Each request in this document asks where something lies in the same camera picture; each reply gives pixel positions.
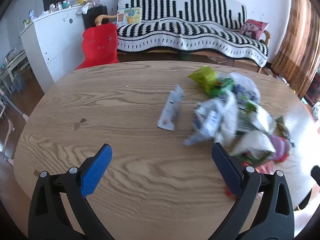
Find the blue gripper pad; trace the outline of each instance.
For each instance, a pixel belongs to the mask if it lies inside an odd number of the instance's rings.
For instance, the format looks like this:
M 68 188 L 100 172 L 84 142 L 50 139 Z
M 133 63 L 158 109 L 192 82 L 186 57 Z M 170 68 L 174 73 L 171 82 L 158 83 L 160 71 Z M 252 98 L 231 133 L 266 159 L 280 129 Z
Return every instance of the blue gripper pad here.
M 95 160 L 87 172 L 82 176 L 80 191 L 84 198 L 95 191 L 100 179 L 103 176 L 103 173 L 106 171 L 109 163 L 111 162 L 111 159 L 111 146 L 105 144 L 95 156 Z
M 221 173 L 225 183 L 232 194 L 240 198 L 242 195 L 242 177 L 239 171 L 231 162 L 229 154 L 224 150 L 220 143 L 215 143 L 212 147 L 212 159 Z

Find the brown curtain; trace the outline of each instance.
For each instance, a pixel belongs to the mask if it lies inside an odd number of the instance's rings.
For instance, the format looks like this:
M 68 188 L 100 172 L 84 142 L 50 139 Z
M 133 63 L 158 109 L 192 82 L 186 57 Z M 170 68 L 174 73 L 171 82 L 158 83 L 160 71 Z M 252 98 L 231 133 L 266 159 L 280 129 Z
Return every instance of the brown curtain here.
M 299 98 L 307 92 L 320 62 L 320 19 L 309 0 L 291 0 L 284 40 L 271 68 Z

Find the red plastic chair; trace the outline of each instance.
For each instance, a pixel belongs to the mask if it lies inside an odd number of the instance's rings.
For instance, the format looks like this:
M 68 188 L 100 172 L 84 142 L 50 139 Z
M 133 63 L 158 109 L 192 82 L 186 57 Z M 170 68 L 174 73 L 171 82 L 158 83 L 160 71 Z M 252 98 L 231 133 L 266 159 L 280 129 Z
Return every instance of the red plastic chair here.
M 119 63 L 117 57 L 118 33 L 113 23 L 87 29 L 83 35 L 82 49 L 85 60 L 76 69 Z

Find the wood grain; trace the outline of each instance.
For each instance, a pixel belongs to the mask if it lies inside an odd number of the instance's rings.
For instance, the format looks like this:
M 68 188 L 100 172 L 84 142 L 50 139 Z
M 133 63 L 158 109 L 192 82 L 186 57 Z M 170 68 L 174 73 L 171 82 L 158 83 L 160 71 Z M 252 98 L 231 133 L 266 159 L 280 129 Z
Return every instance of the wood grain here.
M 108 143 L 113 159 L 87 199 L 115 239 L 208 239 L 233 201 L 225 197 L 225 184 L 211 160 L 212 142 L 183 145 L 193 133 L 195 104 L 207 100 L 188 78 L 202 65 L 129 62 L 81 69 L 61 78 L 41 99 L 22 132 L 14 161 L 18 183 L 31 197 L 35 174 L 65 173 Z M 309 174 L 319 164 L 318 136 L 303 105 L 289 87 L 272 77 L 209 65 L 220 73 L 251 77 L 260 89 L 261 105 L 274 117 L 285 117 L 297 147 L 278 168 L 286 175 L 296 206 L 314 185 Z M 170 132 L 156 123 L 175 84 L 185 95 L 176 130 Z

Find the white cabinet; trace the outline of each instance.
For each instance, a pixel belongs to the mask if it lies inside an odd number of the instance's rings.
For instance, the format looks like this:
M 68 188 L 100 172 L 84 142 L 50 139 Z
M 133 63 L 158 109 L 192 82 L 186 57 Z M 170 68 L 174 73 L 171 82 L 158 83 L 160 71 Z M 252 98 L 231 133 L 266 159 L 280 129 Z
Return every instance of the white cabinet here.
M 36 19 L 21 32 L 23 47 L 44 93 L 84 61 L 79 6 Z

